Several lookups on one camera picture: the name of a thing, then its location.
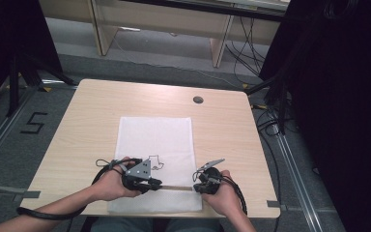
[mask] gray carpet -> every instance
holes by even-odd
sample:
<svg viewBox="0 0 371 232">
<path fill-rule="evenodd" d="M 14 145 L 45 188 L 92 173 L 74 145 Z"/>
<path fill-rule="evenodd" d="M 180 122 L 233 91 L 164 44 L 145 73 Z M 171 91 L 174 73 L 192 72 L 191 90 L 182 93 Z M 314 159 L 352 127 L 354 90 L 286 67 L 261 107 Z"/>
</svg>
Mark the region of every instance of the gray carpet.
<svg viewBox="0 0 371 232">
<path fill-rule="evenodd" d="M 199 72 L 181 71 L 172 68 L 157 68 L 148 65 L 135 65 L 129 62 L 107 61 L 93 58 L 74 57 L 60 55 L 65 73 L 75 80 L 85 77 L 100 78 L 108 80 L 124 80 L 132 82 L 181 85 L 191 87 L 203 87 L 214 89 L 241 90 L 242 83 L 232 73 L 206 72 L 207 77 Z M 51 76 L 42 74 L 43 78 Z M 252 80 L 250 76 L 241 76 Z M 53 134 L 68 107 L 74 90 L 63 88 L 64 85 L 53 88 L 50 92 L 36 92 L 32 99 L 26 104 L 20 118 L 14 128 L 5 139 L 0 148 L 0 186 L 14 188 L 28 188 L 34 173 L 36 172 L 47 149 Z M 266 91 L 263 90 L 249 98 L 251 103 L 262 104 Z M 8 100 L 8 92 L 0 96 L 0 122 L 5 116 Z M 37 126 L 26 123 L 34 112 L 46 113 L 37 115 L 34 122 L 43 123 L 39 133 L 28 134 L 22 131 L 35 131 Z M 263 113 L 262 110 L 253 110 L 256 119 Z M 261 122 L 268 119 L 263 116 Z M 333 210 L 328 194 L 321 179 L 312 171 L 312 158 L 297 132 L 294 121 L 287 123 L 287 138 L 292 146 L 300 174 L 307 186 L 309 194 L 323 224 L 324 231 L 345 231 L 337 213 Z M 276 139 L 267 136 L 279 169 L 279 180 L 281 185 L 281 204 L 287 206 L 288 211 L 283 211 L 278 220 L 277 231 L 309 231 L 306 219 L 300 207 L 296 191 L 282 158 Z M 275 163 L 271 158 L 271 152 L 263 140 L 263 147 L 272 177 L 275 191 L 277 191 L 277 177 Z M 14 202 L 14 196 L 0 194 L 0 222 L 15 216 L 15 208 L 19 202 Z M 72 231 L 78 231 L 84 217 L 79 217 L 73 222 Z M 275 219 L 253 219 L 258 231 L 273 231 Z M 226 219 L 222 219 L 226 231 L 235 231 Z M 58 227 L 55 231 L 65 231 L 66 225 Z"/>
</svg>

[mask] hand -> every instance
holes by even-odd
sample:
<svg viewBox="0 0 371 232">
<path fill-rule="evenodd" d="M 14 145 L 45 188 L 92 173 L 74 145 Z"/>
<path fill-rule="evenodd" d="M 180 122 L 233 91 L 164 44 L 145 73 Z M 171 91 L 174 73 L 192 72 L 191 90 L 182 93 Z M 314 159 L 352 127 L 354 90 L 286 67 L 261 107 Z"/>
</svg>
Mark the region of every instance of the hand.
<svg viewBox="0 0 371 232">
<path fill-rule="evenodd" d="M 221 172 L 222 176 L 227 176 L 231 178 L 230 171 L 224 170 Z M 241 208 L 240 198 L 234 191 L 234 188 L 222 181 L 216 194 L 201 194 L 203 199 L 213 207 L 213 209 L 220 215 L 229 217 L 235 213 L 241 213 L 243 210 Z"/>
<path fill-rule="evenodd" d="M 134 164 L 134 162 L 124 162 L 123 164 Z M 123 173 L 119 165 L 115 165 L 114 168 Z M 125 188 L 122 183 L 122 175 L 113 170 L 104 173 L 90 188 L 93 189 L 94 200 L 111 201 L 120 197 L 135 197 L 141 194 L 140 191 Z"/>
</svg>

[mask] white cloth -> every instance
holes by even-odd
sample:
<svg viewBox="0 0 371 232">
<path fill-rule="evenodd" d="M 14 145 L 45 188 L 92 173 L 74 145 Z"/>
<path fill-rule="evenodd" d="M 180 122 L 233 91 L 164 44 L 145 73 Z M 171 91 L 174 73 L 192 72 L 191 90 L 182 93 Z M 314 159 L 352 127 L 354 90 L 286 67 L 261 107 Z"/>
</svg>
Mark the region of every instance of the white cloth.
<svg viewBox="0 0 371 232">
<path fill-rule="evenodd" d="M 192 187 L 192 174 L 196 170 L 192 141 L 190 118 L 122 117 L 115 159 L 150 158 L 152 167 L 160 168 L 152 170 L 152 177 L 161 180 L 163 185 Z M 201 195 L 195 191 L 149 190 L 135 198 L 119 198 L 108 203 L 111 213 L 201 210 Z"/>
</svg>

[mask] wooden table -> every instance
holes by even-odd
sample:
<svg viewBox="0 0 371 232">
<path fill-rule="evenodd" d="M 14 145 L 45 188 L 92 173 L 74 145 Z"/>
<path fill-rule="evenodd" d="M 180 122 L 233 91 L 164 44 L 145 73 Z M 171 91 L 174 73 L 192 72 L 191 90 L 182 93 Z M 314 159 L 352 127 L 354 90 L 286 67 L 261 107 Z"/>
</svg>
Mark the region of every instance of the wooden table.
<svg viewBox="0 0 371 232">
<path fill-rule="evenodd" d="M 204 101 L 195 103 L 196 96 Z M 243 92 L 94 79 L 80 82 L 29 188 L 40 197 L 24 199 L 21 206 L 35 209 L 90 186 L 100 170 L 96 160 L 114 158 L 122 116 L 190 117 L 197 167 L 225 158 L 216 167 L 231 171 L 248 216 L 279 216 L 279 208 L 267 205 L 276 196 Z M 83 215 L 107 216 L 107 203 L 90 204 Z M 152 216 L 219 217 L 207 204 L 202 212 Z"/>
</svg>

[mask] person's arm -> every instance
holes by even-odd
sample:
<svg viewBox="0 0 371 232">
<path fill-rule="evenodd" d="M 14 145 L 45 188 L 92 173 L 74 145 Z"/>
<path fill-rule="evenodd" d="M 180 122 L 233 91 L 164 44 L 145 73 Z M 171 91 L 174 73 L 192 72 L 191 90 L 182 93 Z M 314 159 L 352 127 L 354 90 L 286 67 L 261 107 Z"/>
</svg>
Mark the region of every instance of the person's arm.
<svg viewBox="0 0 371 232">
<path fill-rule="evenodd" d="M 114 168 L 122 172 L 120 166 L 116 165 Z M 92 186 L 40 207 L 36 211 L 47 214 L 64 215 L 75 212 L 98 200 L 110 201 L 120 197 L 134 197 L 139 194 L 139 191 L 128 190 L 123 186 L 122 176 L 119 173 L 108 171 Z M 29 216 L 19 216 L 1 223 L 0 231 L 50 231 L 60 222 L 60 220 L 46 220 Z"/>
<path fill-rule="evenodd" d="M 221 174 L 222 176 L 231 178 L 228 170 L 222 171 Z M 226 216 L 237 231 L 256 232 L 249 218 L 243 213 L 240 198 L 236 195 L 234 188 L 230 184 L 223 181 L 216 194 L 210 195 L 203 193 L 202 197 L 218 214 Z"/>
</svg>

